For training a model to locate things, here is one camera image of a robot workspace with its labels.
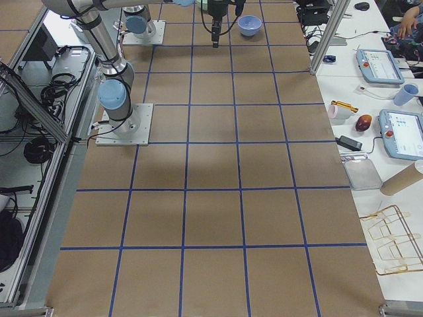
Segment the person hand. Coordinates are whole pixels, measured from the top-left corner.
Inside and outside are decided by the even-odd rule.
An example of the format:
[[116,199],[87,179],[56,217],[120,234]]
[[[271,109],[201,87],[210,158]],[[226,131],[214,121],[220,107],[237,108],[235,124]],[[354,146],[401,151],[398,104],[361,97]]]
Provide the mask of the person hand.
[[403,19],[399,24],[397,37],[403,39],[407,36],[412,36],[412,31],[417,28],[417,16],[420,14],[420,7],[415,6],[406,11]]

